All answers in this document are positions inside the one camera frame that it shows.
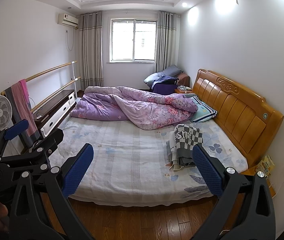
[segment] window sill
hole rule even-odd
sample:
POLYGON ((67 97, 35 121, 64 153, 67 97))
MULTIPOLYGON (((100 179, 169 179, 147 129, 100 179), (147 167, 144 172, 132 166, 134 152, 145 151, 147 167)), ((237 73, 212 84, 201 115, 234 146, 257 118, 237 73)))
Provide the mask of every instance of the window sill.
POLYGON ((151 63, 154 64, 155 61, 109 61, 109 63, 151 63))

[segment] light blue pillow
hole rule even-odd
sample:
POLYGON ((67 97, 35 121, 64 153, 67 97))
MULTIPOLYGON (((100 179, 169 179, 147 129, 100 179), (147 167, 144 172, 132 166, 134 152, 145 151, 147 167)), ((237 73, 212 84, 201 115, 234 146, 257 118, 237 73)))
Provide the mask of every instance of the light blue pillow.
POLYGON ((197 96, 192 97, 192 100, 197 105, 198 110, 193 116, 191 116, 191 122, 205 122, 216 116, 217 111, 199 100, 197 96))

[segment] white wall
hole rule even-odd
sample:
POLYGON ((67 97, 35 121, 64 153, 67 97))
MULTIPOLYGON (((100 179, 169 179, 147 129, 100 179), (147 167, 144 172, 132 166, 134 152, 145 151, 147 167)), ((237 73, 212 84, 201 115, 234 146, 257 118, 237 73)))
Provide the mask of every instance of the white wall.
MULTIPOLYGON (((103 11, 102 18, 102 61, 103 61, 103 76, 104 85, 108 87, 126 86, 136 89, 149 89, 144 84, 144 79, 155 72, 154 63, 139 63, 139 62, 116 62, 110 63, 110 30, 111 19, 123 18, 139 18, 145 20, 157 20, 158 11, 151 10, 108 10, 103 11)), ((176 55, 175 64, 178 59, 178 46, 180 35, 180 18, 177 18, 176 27, 176 55)), ((78 35, 75 36, 75 49, 77 56, 79 55, 78 35)))
MULTIPOLYGON (((284 0, 238 1, 224 14, 217 10, 221 0, 200 3, 193 24, 189 11, 182 15, 179 67, 192 83, 199 68, 221 73, 264 96, 284 114, 284 0)), ((284 121, 268 153, 276 164, 270 180, 278 189, 284 182, 284 121)), ((281 232, 284 184, 273 201, 281 232)))
MULTIPOLYGON (((71 48, 72 29, 57 24, 59 13, 65 12, 34 0, 0 0, 0 93, 21 79, 75 60, 75 49, 66 48, 66 30, 71 48)), ((30 97, 37 104, 70 78, 70 67, 38 77, 27 83, 30 97)))

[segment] white bed sheet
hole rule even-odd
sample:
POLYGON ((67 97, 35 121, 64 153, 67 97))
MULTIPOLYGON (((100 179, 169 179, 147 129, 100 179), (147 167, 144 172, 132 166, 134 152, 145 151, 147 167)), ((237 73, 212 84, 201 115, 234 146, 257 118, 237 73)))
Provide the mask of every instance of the white bed sheet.
MULTIPOLYGON (((237 172, 247 170, 246 159, 213 120, 186 123, 200 128, 210 156, 237 172)), ((172 171, 166 166, 166 141, 174 127, 142 130, 130 121, 70 117, 60 126, 64 139, 50 156, 51 166, 61 166, 90 143, 93 162, 71 198, 99 205, 156 206, 212 196, 196 167, 172 171)))

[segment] white fan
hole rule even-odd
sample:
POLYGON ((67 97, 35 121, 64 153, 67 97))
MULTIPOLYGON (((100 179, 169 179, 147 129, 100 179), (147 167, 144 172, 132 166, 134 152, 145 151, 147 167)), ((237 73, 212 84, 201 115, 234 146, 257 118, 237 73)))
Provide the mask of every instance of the white fan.
POLYGON ((12 118, 12 106, 10 101, 0 96, 0 130, 7 127, 12 118))

